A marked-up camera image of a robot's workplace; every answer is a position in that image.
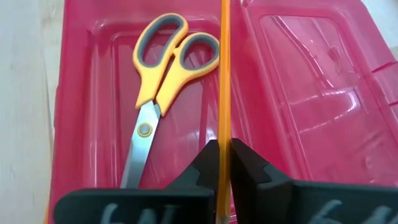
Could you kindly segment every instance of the transparent pink plastic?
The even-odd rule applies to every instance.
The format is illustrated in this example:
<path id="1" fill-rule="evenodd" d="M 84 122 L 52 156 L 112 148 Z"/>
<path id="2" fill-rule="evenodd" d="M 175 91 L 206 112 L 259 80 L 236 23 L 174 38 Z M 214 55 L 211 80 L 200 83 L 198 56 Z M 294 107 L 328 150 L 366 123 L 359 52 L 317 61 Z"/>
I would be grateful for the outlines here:
<path id="1" fill-rule="evenodd" d="M 120 185 L 141 84 L 132 50 L 145 26 L 176 12 L 190 32 L 219 38 L 220 4 L 65 1 L 50 221 L 72 190 Z M 169 34 L 152 39 L 146 60 Z M 210 58 L 195 47 L 185 63 Z M 233 136 L 291 177 L 398 185 L 398 63 L 360 0 L 232 0 L 231 83 Z M 160 119 L 140 188 L 173 181 L 216 138 L 217 119 L 218 69 Z"/>

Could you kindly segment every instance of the yellow handle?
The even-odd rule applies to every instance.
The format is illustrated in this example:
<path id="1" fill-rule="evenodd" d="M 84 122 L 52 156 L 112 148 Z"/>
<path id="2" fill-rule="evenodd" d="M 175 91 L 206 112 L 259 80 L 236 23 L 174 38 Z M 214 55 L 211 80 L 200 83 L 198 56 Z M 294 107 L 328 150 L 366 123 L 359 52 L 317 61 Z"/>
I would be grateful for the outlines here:
<path id="1" fill-rule="evenodd" d="M 177 24 L 178 29 L 167 41 L 157 63 L 155 65 L 147 65 L 143 59 L 144 49 L 150 38 L 165 24 Z M 136 109 L 155 98 L 173 50 L 187 32 L 188 23 L 181 15 L 167 13 L 154 19 L 139 36 L 132 54 L 132 62 L 141 76 L 141 89 L 139 90 Z"/>
<path id="2" fill-rule="evenodd" d="M 213 58 L 199 68 L 187 68 L 184 65 L 185 54 L 189 47 L 197 42 L 209 45 L 213 49 Z M 210 34 L 197 32 L 189 35 L 178 48 L 174 49 L 175 59 L 156 96 L 160 112 L 164 116 L 178 91 L 190 80 L 206 75 L 218 66 L 220 47 L 218 40 Z"/>

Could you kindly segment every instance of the plastic container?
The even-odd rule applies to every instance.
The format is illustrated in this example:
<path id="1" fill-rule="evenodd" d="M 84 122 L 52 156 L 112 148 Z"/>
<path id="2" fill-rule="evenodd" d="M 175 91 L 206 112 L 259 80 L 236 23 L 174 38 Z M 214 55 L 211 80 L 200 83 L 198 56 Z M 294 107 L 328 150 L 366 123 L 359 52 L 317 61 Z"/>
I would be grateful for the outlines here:
<path id="1" fill-rule="evenodd" d="M 220 36 L 219 1 L 65 1 L 50 220 L 72 190 L 119 187 L 141 84 L 132 50 L 166 12 Z M 359 0 L 233 0 L 231 42 L 234 137 L 296 179 L 398 185 L 398 63 Z M 186 63 L 210 57 L 199 47 Z M 140 188 L 176 178 L 216 138 L 217 117 L 215 70 L 161 118 Z"/>

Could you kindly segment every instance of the white lettering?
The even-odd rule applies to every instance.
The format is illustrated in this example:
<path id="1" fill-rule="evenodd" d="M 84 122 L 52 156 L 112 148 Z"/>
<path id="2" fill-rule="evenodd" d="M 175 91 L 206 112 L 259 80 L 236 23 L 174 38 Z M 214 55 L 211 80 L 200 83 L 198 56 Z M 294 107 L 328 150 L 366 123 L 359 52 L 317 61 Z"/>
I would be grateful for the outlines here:
<path id="1" fill-rule="evenodd" d="M 112 214 L 114 213 L 114 211 L 116 211 L 117 208 L 118 205 L 116 205 L 115 203 L 107 205 L 101 217 L 101 224 L 124 224 L 124 223 L 111 222 Z M 166 205 L 161 224 L 172 223 L 177 208 L 178 207 L 174 205 Z M 157 222 L 156 222 L 155 210 L 150 208 L 143 209 L 138 219 L 138 224 L 156 224 L 156 223 Z"/>
<path id="2" fill-rule="evenodd" d="M 342 204 L 343 202 L 340 200 L 329 201 L 311 218 L 308 224 L 342 224 L 339 221 L 327 218 L 327 215 L 333 209 Z M 387 221 L 387 217 L 391 212 L 391 208 L 384 205 L 379 206 L 373 211 L 372 215 L 368 219 L 362 222 L 362 224 L 398 224 L 398 214 L 390 222 Z"/>

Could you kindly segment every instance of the wooden surface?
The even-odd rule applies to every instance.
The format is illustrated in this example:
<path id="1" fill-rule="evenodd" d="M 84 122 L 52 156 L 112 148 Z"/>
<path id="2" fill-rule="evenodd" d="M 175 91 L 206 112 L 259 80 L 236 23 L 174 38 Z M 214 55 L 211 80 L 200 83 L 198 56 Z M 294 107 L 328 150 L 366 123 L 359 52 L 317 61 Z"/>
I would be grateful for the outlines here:
<path id="1" fill-rule="evenodd" d="M 398 1 L 363 0 L 398 58 Z M 0 7 L 1 223 L 42 223 L 49 197 L 62 0 Z"/>

